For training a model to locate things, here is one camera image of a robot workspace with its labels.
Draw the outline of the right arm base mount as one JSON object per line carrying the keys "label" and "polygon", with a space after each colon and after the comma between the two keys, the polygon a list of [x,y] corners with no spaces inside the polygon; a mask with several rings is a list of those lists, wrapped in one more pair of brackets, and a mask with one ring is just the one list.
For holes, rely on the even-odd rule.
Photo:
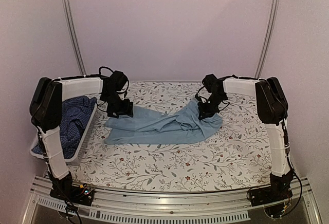
{"label": "right arm base mount", "polygon": [[246,194],[253,207],[289,199],[293,196],[290,184],[273,183],[267,187],[251,187]]}

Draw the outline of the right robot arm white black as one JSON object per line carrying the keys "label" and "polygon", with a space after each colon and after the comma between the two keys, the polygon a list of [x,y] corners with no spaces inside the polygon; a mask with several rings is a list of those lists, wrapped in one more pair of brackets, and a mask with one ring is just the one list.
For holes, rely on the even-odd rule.
{"label": "right robot arm white black", "polygon": [[270,186],[266,189],[266,197],[269,201],[277,201],[285,194],[294,176],[288,158],[288,103],[279,80],[276,77],[256,79],[235,75],[217,78],[214,74],[209,74],[203,78],[202,84],[210,97],[202,101],[198,94],[195,95],[200,120],[219,113],[219,105],[228,100],[227,94],[245,95],[256,99],[257,114],[267,130],[272,158]]}

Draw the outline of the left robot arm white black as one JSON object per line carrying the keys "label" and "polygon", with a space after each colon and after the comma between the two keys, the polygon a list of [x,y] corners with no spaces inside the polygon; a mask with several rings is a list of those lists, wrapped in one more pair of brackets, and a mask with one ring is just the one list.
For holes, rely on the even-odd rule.
{"label": "left robot arm white black", "polygon": [[53,188],[65,200],[73,200],[77,193],[60,142],[63,101],[99,94],[100,100],[107,104],[108,117],[132,117],[133,103],[126,98],[128,88],[128,77],[117,70],[112,71],[110,76],[99,72],[57,79],[43,77],[39,80],[30,104],[31,123],[38,131]]}

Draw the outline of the light blue t-shirt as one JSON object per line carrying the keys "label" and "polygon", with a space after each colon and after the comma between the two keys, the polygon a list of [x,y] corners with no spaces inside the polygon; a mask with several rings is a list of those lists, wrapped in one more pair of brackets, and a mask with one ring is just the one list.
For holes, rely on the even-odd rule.
{"label": "light blue t-shirt", "polygon": [[200,120],[197,100],[191,101],[172,115],[133,107],[133,116],[109,118],[104,126],[111,129],[104,143],[118,144],[193,144],[213,136],[222,126],[218,114]]}

